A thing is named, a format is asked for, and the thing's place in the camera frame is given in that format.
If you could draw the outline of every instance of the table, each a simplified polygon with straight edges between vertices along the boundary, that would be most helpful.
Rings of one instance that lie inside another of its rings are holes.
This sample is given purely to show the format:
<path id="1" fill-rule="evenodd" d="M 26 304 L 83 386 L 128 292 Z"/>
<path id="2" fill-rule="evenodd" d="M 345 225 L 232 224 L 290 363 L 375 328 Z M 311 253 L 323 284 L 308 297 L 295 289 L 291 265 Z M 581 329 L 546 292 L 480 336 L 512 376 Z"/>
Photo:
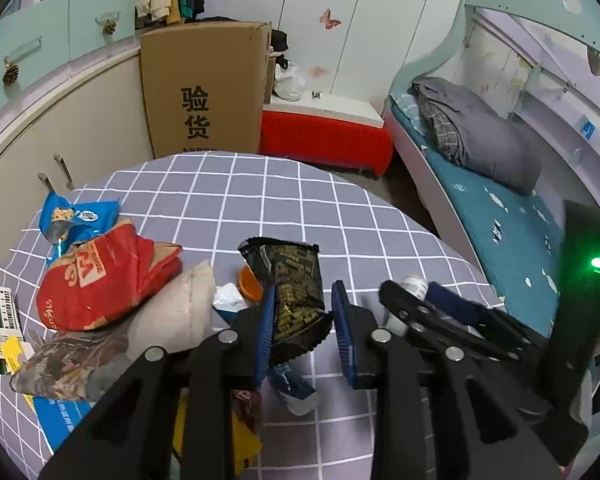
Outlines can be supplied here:
<path id="1" fill-rule="evenodd" d="M 257 155 L 205 152 L 152 160 L 70 193 L 74 202 L 120 200 L 121 216 L 147 238 L 184 248 L 184 267 L 208 258 L 218 285 L 234 282 L 243 260 L 236 247 L 265 235 L 320 245 L 325 304 L 330 287 L 343 280 L 353 303 L 383 321 L 378 286 L 417 274 L 449 286 L 465 298 L 502 308 L 477 269 L 425 228 L 383 200 L 325 171 L 300 162 Z M 38 231 L 39 212 L 0 266 L 16 295 L 25 338 L 46 336 L 34 294 L 50 247 Z M 226 325 L 214 312 L 216 328 Z M 264 450 L 245 480 L 368 480 L 371 467 L 374 392 L 350 389 L 342 377 L 335 334 L 295 360 L 322 400 L 306 416 L 291 415 L 263 385 Z M 0 377 L 0 442 L 30 480 L 51 453 L 36 415 Z M 432 439 L 427 442 L 432 447 Z M 434 475 L 429 453 L 430 476 Z"/>

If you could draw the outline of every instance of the bed frame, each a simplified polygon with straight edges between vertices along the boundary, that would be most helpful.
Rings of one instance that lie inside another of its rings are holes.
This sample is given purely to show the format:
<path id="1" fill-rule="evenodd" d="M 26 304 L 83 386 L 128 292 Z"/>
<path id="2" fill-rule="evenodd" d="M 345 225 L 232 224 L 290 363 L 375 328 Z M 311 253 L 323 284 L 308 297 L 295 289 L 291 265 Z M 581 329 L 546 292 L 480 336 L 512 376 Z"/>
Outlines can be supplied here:
<path id="1" fill-rule="evenodd" d="M 451 60 L 464 46 L 476 9 L 490 9 L 541 23 L 600 52 L 600 6 L 596 0 L 579 0 L 582 12 L 566 7 L 567 0 L 460 0 L 456 17 L 446 38 L 432 52 L 404 65 L 394 78 L 390 96 L 405 91 L 419 76 L 431 74 Z M 411 139 L 390 109 L 387 99 L 382 113 L 385 128 L 416 184 L 420 199 L 431 215 L 440 238 L 484 274 L 474 247 L 436 174 L 424 157 L 425 146 Z"/>

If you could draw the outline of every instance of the headboard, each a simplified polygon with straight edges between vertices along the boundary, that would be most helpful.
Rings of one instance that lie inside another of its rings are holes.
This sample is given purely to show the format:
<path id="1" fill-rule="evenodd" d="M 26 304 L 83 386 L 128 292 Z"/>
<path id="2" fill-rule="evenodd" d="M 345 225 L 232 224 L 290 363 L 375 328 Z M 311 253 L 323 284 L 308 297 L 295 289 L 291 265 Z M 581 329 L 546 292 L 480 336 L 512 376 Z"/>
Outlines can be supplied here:
<path id="1" fill-rule="evenodd" d="M 574 12 L 571 5 L 580 12 Z M 541 23 L 600 52 L 600 6 L 596 0 L 460 0 L 449 34 L 432 52 L 400 69 L 390 95 L 406 90 L 418 76 L 439 68 L 456 53 L 476 8 L 506 12 Z"/>

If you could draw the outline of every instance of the green led light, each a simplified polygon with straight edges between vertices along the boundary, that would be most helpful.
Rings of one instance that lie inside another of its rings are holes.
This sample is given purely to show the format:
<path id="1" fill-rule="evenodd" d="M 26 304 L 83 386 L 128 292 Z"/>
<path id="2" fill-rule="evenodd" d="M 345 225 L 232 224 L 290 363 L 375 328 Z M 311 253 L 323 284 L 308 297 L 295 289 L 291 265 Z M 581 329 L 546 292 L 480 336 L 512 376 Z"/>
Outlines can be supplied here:
<path id="1" fill-rule="evenodd" d="M 600 269 L 600 257 L 593 258 L 593 260 L 591 261 L 591 265 L 596 269 Z"/>

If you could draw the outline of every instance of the snack bag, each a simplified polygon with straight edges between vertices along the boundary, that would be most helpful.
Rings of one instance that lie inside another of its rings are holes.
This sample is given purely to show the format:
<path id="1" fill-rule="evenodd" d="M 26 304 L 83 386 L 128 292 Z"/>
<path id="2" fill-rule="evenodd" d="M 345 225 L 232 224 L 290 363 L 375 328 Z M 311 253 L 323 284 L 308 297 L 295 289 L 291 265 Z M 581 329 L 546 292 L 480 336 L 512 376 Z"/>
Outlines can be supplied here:
<path id="1" fill-rule="evenodd" d="M 91 240 L 113 227 L 118 219 L 118 202 L 72 204 L 54 192 L 46 196 L 38 226 L 54 250 L 50 264 L 76 242 Z"/>
<path id="2" fill-rule="evenodd" d="M 257 237 L 240 254 L 266 288 L 276 285 L 276 322 L 269 365 L 291 361 L 318 346 L 331 331 L 324 308 L 317 245 Z"/>
<path id="3" fill-rule="evenodd" d="M 11 378 L 11 389 L 47 399 L 97 402 L 133 364 L 131 319 L 88 332 L 57 332 Z"/>
<path id="4" fill-rule="evenodd" d="M 54 330 L 92 330 L 135 309 L 182 270 L 182 247 L 139 237 L 123 219 L 107 233 L 72 245 L 48 268 L 36 296 L 40 320 Z"/>

